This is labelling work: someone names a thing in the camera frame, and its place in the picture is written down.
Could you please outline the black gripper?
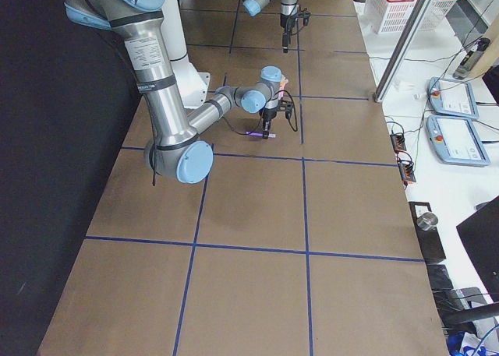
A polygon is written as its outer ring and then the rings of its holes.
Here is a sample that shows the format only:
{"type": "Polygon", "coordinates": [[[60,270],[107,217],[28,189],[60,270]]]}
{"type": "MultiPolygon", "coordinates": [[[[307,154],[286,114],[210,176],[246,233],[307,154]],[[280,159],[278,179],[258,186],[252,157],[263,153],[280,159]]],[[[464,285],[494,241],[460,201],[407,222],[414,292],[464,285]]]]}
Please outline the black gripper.
{"type": "Polygon", "coordinates": [[[296,26],[297,15],[280,15],[280,25],[283,29],[282,50],[285,53],[289,51],[290,38],[293,35],[293,28],[296,26]]]}
{"type": "Polygon", "coordinates": [[[271,122],[277,116],[278,108],[263,108],[260,111],[260,116],[263,119],[262,122],[262,138],[271,138],[271,122]]]}

